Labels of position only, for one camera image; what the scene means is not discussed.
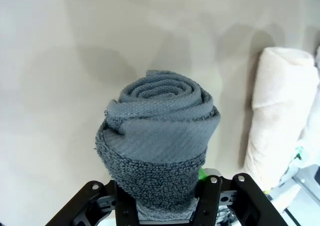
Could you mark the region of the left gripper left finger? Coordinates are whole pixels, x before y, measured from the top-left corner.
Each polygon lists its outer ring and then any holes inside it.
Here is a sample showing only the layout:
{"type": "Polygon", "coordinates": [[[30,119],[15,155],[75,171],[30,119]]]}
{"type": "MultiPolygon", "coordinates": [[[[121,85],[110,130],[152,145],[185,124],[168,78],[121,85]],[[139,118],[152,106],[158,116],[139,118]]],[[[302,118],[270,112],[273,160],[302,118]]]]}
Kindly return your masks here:
{"type": "Polygon", "coordinates": [[[115,212],[116,225],[139,225],[136,201],[111,180],[86,183],[47,225],[98,225],[115,212]]]}

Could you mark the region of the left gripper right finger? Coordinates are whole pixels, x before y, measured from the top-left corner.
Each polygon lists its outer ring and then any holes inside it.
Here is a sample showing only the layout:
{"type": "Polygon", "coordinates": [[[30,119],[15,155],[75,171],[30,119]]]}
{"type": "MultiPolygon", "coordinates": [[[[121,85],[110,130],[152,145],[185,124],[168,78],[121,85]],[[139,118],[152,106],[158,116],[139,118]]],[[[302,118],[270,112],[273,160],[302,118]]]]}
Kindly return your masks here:
{"type": "Polygon", "coordinates": [[[232,179],[218,175],[194,174],[195,197],[198,199],[190,225],[215,225],[220,206],[236,216],[240,225],[287,225],[280,213],[247,173],[232,179]]]}

